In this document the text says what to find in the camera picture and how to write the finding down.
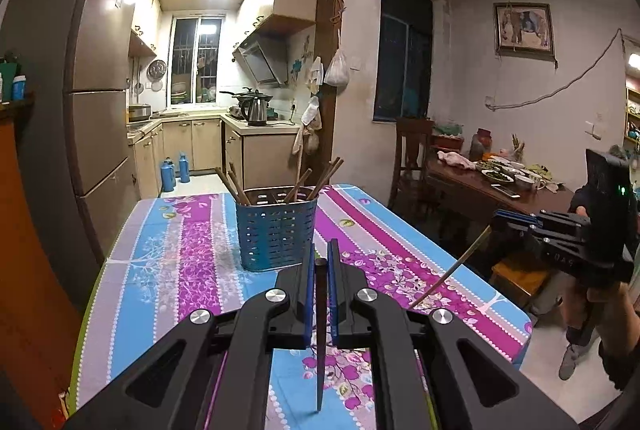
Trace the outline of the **person's right hand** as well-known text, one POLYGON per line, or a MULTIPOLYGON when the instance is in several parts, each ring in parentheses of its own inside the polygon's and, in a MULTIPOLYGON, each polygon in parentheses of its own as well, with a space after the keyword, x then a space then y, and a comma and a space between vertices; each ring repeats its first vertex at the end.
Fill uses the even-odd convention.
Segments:
POLYGON ((582 326, 587 317, 588 302, 602 307, 597 318, 597 331, 605 353, 614 358, 628 356, 639 342, 639 316, 630 301, 629 286, 613 283, 606 289, 581 291, 578 283, 574 283, 563 298, 564 318, 568 326, 582 326))

